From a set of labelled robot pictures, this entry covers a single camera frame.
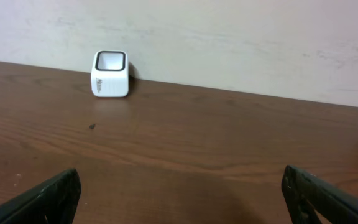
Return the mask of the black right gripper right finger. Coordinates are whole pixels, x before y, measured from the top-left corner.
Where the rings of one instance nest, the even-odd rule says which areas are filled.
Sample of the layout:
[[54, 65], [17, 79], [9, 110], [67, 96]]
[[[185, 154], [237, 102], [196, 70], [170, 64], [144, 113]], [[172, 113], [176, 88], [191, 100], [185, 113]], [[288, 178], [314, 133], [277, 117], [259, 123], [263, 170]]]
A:
[[281, 188], [293, 223], [358, 223], [357, 198], [302, 169], [287, 165]]

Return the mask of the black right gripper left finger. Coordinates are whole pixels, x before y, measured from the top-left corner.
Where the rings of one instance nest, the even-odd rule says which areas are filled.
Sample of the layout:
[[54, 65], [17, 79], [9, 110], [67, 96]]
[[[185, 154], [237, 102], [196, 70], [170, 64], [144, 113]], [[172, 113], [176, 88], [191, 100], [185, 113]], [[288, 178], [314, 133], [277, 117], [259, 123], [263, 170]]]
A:
[[77, 170], [65, 170], [1, 204], [0, 223], [72, 224], [80, 195]]

